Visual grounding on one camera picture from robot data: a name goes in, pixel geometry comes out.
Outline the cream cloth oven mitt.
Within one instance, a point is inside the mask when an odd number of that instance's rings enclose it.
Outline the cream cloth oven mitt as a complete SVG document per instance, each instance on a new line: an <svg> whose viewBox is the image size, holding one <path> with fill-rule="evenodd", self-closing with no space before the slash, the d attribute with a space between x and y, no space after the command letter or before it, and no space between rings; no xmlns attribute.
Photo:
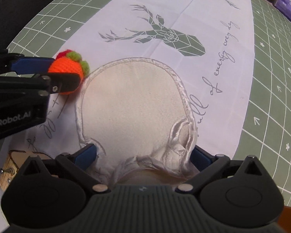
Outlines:
<svg viewBox="0 0 291 233"><path fill-rule="evenodd" d="M81 145L94 144L88 173L101 183L170 183L191 178L197 127L176 72L150 58L124 58L92 72L75 103Z"/></svg>

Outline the orange storage box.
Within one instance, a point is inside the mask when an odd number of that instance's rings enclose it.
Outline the orange storage box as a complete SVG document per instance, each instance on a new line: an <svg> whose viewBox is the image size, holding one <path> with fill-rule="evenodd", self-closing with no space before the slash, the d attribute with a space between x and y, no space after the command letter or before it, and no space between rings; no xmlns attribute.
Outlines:
<svg viewBox="0 0 291 233"><path fill-rule="evenodd" d="M277 223L285 232L291 233L291 207L284 206Z"/></svg>

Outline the orange knitted fruit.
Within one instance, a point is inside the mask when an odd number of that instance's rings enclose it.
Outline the orange knitted fruit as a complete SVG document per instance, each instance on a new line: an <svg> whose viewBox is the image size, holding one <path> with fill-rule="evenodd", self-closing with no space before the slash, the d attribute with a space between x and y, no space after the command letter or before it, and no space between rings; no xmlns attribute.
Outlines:
<svg viewBox="0 0 291 233"><path fill-rule="evenodd" d="M63 78L61 95L69 95L78 90L83 80L89 75L90 67L82 56L72 50L59 52L48 68L48 73L59 74Z"/></svg>

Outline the wooden laser-cut box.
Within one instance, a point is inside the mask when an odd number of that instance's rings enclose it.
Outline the wooden laser-cut box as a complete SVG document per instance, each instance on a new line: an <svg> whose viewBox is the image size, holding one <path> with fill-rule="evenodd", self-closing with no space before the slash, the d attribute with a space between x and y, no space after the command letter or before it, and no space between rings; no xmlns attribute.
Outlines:
<svg viewBox="0 0 291 233"><path fill-rule="evenodd" d="M24 164L28 157L39 156L42 160L51 159L45 153L39 153L35 151L22 151L22 150L11 150L8 153L7 159L0 169L0 188L5 191L18 170Z"/></svg>

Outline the white deer table runner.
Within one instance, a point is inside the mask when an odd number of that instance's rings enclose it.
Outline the white deer table runner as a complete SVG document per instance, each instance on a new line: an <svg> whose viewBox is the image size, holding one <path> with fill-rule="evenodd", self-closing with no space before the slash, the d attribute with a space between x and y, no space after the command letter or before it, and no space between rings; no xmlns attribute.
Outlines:
<svg viewBox="0 0 291 233"><path fill-rule="evenodd" d="M243 159L257 147L243 133L254 68L251 0L53 0L8 46L29 56L71 49L91 70L146 57L184 83L197 145Z"/></svg>

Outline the green grid tablecloth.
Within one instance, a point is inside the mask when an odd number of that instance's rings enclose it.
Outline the green grid tablecloth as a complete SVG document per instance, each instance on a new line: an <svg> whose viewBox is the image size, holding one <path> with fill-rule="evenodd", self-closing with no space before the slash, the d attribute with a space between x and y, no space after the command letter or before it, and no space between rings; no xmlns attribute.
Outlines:
<svg viewBox="0 0 291 233"><path fill-rule="evenodd" d="M265 0L251 0L254 68L243 133L291 207L291 22Z"/></svg>

